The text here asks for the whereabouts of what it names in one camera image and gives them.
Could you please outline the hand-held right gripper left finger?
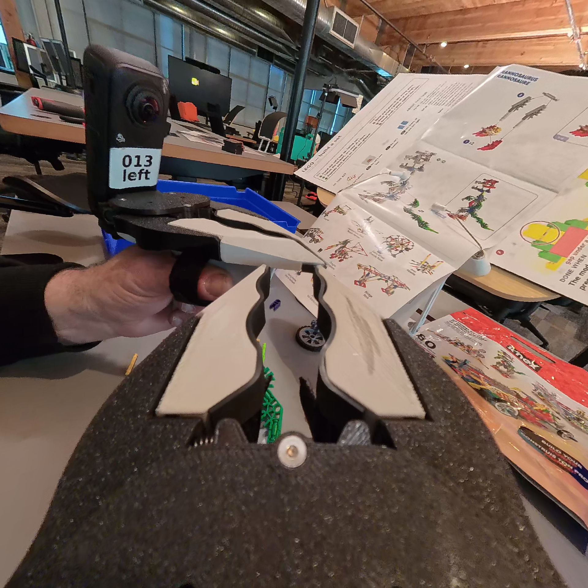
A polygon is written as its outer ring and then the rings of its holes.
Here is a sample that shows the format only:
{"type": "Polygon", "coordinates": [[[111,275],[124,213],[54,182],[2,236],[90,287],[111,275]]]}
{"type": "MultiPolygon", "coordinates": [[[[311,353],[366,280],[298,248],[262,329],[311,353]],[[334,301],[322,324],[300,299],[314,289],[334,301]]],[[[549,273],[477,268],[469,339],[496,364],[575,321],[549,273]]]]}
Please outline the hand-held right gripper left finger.
{"type": "Polygon", "coordinates": [[[198,417],[211,430],[224,418],[244,424],[261,410],[266,384],[257,338],[269,286],[270,269],[260,266],[198,314],[157,416],[198,417]]]}

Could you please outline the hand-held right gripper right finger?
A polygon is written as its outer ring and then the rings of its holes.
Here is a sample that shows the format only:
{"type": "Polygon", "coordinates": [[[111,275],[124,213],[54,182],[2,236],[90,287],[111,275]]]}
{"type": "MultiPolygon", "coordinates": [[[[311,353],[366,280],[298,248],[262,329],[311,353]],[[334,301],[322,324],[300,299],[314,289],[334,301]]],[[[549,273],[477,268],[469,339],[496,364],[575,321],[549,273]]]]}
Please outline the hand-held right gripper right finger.
{"type": "Polygon", "coordinates": [[[370,422],[424,419],[423,407],[383,319],[325,268],[315,269],[322,388],[317,400],[335,422],[357,411],[370,422]]]}

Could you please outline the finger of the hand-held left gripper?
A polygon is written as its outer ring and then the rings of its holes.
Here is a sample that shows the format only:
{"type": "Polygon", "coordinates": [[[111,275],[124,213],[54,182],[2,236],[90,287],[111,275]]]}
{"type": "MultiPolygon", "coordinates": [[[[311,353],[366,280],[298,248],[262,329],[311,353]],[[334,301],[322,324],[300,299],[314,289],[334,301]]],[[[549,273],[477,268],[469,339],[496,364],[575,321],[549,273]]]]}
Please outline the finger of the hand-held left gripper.
{"type": "Polygon", "coordinates": [[[304,245],[296,234],[290,233],[272,221],[235,209],[214,211],[214,220],[222,224],[222,242],[238,245],[294,244],[304,245]]]}
{"type": "Polygon", "coordinates": [[[219,238],[220,260],[229,264],[266,265],[288,270],[302,270],[303,266],[325,266],[320,257],[293,238],[233,228],[210,219],[178,219],[168,226],[219,238]]]}

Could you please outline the person's left forearm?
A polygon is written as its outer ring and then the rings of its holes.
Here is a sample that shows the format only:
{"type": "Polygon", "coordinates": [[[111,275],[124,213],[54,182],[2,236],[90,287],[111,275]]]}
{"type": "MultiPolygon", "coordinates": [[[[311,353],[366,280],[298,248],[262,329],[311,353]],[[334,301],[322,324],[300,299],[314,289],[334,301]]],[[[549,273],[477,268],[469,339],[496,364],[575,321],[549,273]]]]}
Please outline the person's left forearm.
{"type": "Polygon", "coordinates": [[[58,341],[45,307],[45,288],[58,273],[84,266],[54,254],[1,256],[1,366],[62,352],[83,352],[99,341],[65,345],[58,341]]]}

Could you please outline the person's left hand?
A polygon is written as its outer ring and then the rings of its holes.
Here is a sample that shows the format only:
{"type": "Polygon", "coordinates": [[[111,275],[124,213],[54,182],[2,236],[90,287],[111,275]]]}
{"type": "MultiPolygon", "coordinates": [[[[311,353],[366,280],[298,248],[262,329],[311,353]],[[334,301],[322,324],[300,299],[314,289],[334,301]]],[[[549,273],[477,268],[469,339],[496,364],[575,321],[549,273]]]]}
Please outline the person's left hand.
{"type": "Polygon", "coordinates": [[[202,307],[173,298],[174,263],[170,252],[131,246],[103,264],[57,273],[45,288],[57,340],[81,345],[180,327],[202,307]]]}

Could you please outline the blue plastic bin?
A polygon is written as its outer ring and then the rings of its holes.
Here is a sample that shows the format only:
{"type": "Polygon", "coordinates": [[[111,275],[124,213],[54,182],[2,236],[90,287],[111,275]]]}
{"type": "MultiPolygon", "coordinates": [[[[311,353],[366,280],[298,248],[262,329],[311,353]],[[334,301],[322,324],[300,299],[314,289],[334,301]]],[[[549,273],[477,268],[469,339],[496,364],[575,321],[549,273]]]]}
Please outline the blue plastic bin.
{"type": "Polygon", "coordinates": [[[250,188],[238,190],[235,187],[211,183],[181,182],[175,180],[158,180],[159,192],[180,192],[201,194],[211,201],[236,206],[267,218],[292,234],[296,233],[300,220],[281,209],[276,203],[267,200],[250,188]]]}

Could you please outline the black toy wheel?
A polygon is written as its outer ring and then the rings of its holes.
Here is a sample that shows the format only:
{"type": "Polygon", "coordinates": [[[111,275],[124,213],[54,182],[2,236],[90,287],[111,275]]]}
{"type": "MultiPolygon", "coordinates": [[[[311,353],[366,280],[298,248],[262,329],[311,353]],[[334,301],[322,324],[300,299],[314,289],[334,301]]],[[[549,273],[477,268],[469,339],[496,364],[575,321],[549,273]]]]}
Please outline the black toy wheel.
{"type": "Polygon", "coordinates": [[[326,343],[316,320],[312,321],[310,325],[300,327],[296,332],[295,339],[303,349],[311,352],[321,351],[326,343]]]}

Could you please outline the long wooden desk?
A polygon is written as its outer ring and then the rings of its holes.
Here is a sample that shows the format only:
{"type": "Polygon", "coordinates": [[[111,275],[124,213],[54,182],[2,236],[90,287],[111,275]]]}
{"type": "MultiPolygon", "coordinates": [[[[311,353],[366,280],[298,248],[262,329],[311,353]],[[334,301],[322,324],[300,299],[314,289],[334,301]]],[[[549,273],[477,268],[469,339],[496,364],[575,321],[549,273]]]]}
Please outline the long wooden desk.
{"type": "MultiPolygon", "coordinates": [[[[81,107],[84,100],[74,94],[53,89],[29,89],[1,108],[4,130],[27,136],[85,144],[85,129],[81,124],[62,121],[58,115],[39,110],[32,97],[47,98],[81,107]]],[[[290,175],[295,167],[273,155],[244,147],[242,154],[222,150],[223,138],[202,129],[172,119],[171,133],[164,140],[160,172],[177,178],[234,180],[262,172],[290,175]]]]}

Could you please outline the pile of green connector pieces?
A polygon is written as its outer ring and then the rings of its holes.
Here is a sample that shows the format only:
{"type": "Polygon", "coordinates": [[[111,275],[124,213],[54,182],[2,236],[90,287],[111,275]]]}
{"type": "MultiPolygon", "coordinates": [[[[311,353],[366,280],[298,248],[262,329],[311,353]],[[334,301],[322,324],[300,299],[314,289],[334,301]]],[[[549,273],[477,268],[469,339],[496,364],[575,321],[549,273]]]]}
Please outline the pile of green connector pieces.
{"type": "Polygon", "coordinates": [[[262,344],[263,375],[268,384],[262,403],[258,444],[274,443],[282,434],[283,407],[274,394],[275,375],[266,365],[266,343],[262,344]]]}

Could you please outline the red and black tool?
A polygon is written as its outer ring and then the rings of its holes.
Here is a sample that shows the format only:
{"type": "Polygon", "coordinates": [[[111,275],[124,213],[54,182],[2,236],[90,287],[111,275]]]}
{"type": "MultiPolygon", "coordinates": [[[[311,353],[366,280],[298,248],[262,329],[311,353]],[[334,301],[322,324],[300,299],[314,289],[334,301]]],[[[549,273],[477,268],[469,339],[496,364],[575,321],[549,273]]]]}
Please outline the red and black tool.
{"type": "Polygon", "coordinates": [[[71,105],[58,100],[32,96],[31,103],[40,112],[58,115],[64,122],[83,124],[85,112],[83,107],[71,105]]]}

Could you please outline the clear sheet stand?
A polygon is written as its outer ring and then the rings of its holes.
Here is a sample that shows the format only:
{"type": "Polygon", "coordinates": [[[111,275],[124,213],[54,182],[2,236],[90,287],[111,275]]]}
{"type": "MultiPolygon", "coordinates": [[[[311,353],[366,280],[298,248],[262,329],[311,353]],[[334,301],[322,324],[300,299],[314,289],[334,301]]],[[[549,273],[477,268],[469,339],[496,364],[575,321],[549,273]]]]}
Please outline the clear sheet stand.
{"type": "Polygon", "coordinates": [[[465,308],[458,298],[444,289],[445,282],[445,277],[438,279],[404,304],[391,318],[414,336],[425,323],[465,308]]]}

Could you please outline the black computer monitor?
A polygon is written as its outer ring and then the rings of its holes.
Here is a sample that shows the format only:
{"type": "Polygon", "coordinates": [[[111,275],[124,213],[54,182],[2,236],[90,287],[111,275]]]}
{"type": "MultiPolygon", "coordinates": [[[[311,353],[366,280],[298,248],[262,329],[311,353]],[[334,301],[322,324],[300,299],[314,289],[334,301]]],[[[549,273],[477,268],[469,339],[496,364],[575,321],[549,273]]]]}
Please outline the black computer monitor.
{"type": "Polygon", "coordinates": [[[169,111],[180,120],[179,103],[190,102],[198,114],[223,118],[230,110],[232,79],[168,55],[169,111]]]}

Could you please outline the white office chair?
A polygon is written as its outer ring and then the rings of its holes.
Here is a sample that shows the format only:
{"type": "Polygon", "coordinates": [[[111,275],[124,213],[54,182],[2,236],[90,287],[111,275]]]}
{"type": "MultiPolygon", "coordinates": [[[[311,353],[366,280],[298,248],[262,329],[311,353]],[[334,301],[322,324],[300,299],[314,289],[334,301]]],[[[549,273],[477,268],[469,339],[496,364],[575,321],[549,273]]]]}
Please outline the white office chair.
{"type": "Polygon", "coordinates": [[[264,117],[258,130],[258,151],[268,151],[276,135],[276,128],[279,126],[280,121],[285,119],[287,115],[286,112],[275,111],[264,117]]]}

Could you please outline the black vertical pole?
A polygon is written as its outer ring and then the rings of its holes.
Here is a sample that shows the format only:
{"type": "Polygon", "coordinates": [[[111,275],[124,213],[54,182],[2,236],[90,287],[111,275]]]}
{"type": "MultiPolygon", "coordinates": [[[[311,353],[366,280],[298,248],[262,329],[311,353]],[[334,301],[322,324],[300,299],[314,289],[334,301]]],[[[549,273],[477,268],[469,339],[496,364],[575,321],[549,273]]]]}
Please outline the black vertical pole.
{"type": "Polygon", "coordinates": [[[298,115],[302,104],[304,83],[312,52],[313,38],[319,9],[320,1],[307,1],[302,26],[298,62],[296,64],[295,75],[293,78],[292,92],[280,153],[281,161],[286,164],[290,164],[290,155],[293,148],[295,131],[298,123],[298,115]]]}

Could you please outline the white gooseneck clip holder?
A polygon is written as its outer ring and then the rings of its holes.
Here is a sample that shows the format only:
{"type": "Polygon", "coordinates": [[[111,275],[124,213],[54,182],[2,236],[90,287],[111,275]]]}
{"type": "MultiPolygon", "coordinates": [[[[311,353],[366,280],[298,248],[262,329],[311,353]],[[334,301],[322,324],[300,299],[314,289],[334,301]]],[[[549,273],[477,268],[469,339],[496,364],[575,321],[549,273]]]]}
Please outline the white gooseneck clip holder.
{"type": "Polygon", "coordinates": [[[385,168],[353,188],[377,217],[455,270],[488,274],[490,264],[481,243],[464,220],[453,217],[454,211],[442,202],[442,181],[426,179],[424,168],[425,164],[385,168]]]}

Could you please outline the red K'nex box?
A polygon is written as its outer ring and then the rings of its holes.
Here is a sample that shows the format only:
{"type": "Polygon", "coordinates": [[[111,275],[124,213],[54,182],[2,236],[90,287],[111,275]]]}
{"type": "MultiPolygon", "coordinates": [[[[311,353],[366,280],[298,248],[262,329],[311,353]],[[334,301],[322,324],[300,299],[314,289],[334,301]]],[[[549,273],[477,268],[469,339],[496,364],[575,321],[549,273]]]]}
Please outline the red K'nex box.
{"type": "Polygon", "coordinates": [[[415,341],[511,464],[587,527],[587,372],[471,308],[423,325],[415,341]]]}

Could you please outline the metal air duct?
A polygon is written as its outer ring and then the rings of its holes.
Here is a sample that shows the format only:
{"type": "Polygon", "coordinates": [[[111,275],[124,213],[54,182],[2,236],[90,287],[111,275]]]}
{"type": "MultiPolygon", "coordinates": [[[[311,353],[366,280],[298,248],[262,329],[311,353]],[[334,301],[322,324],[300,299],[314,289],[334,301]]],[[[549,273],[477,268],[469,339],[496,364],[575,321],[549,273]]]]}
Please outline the metal air duct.
{"type": "MultiPolygon", "coordinates": [[[[303,24],[306,1],[205,1],[235,17],[243,24],[270,33],[282,41],[297,40],[296,26],[303,24]]],[[[409,70],[360,33],[360,24],[337,7],[321,1],[315,35],[362,66],[383,77],[393,77],[409,70]]]]}

